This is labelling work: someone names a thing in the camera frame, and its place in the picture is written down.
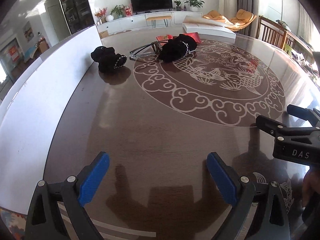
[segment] wooden stool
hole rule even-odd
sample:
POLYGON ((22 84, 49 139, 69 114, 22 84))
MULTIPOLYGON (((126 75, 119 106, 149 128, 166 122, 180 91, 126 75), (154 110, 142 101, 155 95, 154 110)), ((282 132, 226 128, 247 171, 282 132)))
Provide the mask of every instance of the wooden stool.
POLYGON ((151 21, 151 23, 152 23, 152 28, 155 28, 155 27, 156 27, 156 21, 157 21, 157 20, 163 20, 165 26, 168 27, 168 20, 171 20, 171 19, 172 19, 172 16, 170 16, 170 15, 164 15, 164 16, 149 17, 149 18, 147 18, 147 21, 151 21))

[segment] black cloth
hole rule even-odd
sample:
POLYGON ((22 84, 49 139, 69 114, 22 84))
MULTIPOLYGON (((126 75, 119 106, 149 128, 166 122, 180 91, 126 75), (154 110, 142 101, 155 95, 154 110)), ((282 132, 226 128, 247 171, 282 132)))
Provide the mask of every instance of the black cloth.
POLYGON ((180 34, 162 46, 158 59, 170 63, 195 51, 196 47, 197 43, 192 37, 180 34))
POLYGON ((99 63, 99 71, 102 73, 114 72, 117 68, 122 67, 127 62, 125 55, 116 54, 113 47, 97 47, 92 53, 91 58, 99 63))

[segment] blue gripper pad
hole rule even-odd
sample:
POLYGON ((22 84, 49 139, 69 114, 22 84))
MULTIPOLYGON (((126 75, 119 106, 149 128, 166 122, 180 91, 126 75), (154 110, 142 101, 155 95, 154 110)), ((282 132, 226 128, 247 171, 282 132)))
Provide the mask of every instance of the blue gripper pad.
POLYGON ((81 184, 78 197, 78 201, 81 206, 84 206, 92 200, 100 182, 108 171, 109 164, 109 155, 104 153, 86 180, 81 184))
POLYGON ((236 186, 228 176, 225 168, 222 167, 219 161, 216 159, 214 153, 210 153, 208 155, 207 167, 220 193, 222 194, 224 201, 232 206, 235 206, 238 202, 236 186))

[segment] eyeglasses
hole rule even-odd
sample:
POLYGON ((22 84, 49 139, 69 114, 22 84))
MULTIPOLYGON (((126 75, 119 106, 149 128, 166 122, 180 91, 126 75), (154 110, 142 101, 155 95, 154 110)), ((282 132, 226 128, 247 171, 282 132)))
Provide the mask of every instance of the eyeglasses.
POLYGON ((134 50, 131 50, 130 51, 130 59, 135 59, 135 58, 139 58, 139 57, 146 57, 146 56, 150 56, 150 55, 159 55, 160 52, 161 52, 161 48, 160 48, 160 45, 162 44, 165 44, 165 43, 168 43, 168 40, 163 40, 163 41, 154 41, 153 43, 150 43, 150 44, 147 44, 147 45, 144 45, 144 46, 141 46, 139 48, 136 48, 134 50), (140 53, 141 51, 143 51, 144 49, 147 49, 149 47, 152 47, 153 49, 153 52, 150 51, 150 52, 144 52, 144 53, 140 53))

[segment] metal screw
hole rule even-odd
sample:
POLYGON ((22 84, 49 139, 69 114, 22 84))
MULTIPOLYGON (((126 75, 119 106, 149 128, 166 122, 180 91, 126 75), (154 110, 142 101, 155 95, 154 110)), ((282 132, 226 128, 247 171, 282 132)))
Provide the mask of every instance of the metal screw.
POLYGON ((39 187, 42 187, 44 184, 45 184, 45 181, 44 181, 44 180, 41 180, 41 181, 38 182, 38 186, 39 186, 39 187))
POLYGON ((68 182, 74 182, 76 180, 75 176, 70 176, 69 178, 67 178, 68 182))
POLYGON ((273 186, 273 187, 278 187, 278 183, 276 181, 271 181, 270 184, 273 186))
POLYGON ((247 177, 245 177, 245 176, 242 176, 240 179, 244 183, 248 183, 249 182, 249 179, 247 177))

